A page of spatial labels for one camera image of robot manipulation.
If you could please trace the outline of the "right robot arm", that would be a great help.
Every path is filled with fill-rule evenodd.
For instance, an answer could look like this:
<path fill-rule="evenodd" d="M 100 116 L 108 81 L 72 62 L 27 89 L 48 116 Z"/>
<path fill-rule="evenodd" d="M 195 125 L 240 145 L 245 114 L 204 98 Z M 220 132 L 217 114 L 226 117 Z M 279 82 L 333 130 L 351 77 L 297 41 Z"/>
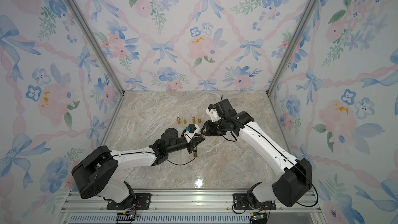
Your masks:
<path fill-rule="evenodd" d="M 257 151 L 278 176 L 274 183 L 260 182 L 247 191 L 252 206 L 276 199 L 284 206 L 292 207 L 311 190 L 311 163 L 306 158 L 296 158 L 280 147 L 247 112 L 231 110 L 220 114 L 211 109 L 206 114 L 210 120 L 205 122 L 202 134 L 223 136 L 232 132 Z"/>

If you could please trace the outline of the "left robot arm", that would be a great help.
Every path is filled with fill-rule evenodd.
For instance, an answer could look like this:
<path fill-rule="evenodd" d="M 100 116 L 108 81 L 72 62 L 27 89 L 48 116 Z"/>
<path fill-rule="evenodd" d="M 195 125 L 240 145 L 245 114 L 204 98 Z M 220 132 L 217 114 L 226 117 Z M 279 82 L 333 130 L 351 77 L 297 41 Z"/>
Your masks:
<path fill-rule="evenodd" d="M 154 167 L 168 161 L 172 152 L 193 153 L 205 141 L 195 125 L 182 134 L 168 128 L 152 145 L 136 150 L 117 151 L 100 146 L 72 169 L 72 176 L 82 199 L 102 197 L 121 209 L 137 206 L 138 198 L 131 185 L 114 179 L 114 174 L 136 167 Z"/>

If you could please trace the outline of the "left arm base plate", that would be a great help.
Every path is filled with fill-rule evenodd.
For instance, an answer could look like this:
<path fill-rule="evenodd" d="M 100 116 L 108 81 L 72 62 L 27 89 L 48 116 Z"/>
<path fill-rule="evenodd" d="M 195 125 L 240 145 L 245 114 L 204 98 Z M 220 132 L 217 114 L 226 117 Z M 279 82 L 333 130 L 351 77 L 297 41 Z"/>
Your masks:
<path fill-rule="evenodd" d="M 134 197 L 127 197 L 121 203 L 116 203 L 114 201 L 108 201 L 106 209 L 109 211 L 147 211 L 149 210 L 149 206 L 151 203 L 152 194 L 143 193 L 143 194 L 135 194 Z"/>

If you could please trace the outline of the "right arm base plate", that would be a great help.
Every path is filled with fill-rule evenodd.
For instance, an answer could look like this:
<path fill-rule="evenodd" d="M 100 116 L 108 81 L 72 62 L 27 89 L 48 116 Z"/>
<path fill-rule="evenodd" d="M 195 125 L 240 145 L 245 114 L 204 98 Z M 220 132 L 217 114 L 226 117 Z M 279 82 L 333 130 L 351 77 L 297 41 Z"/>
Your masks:
<path fill-rule="evenodd" d="M 233 206 L 238 211 L 276 210 L 274 201 L 259 202 L 249 194 L 233 194 Z"/>

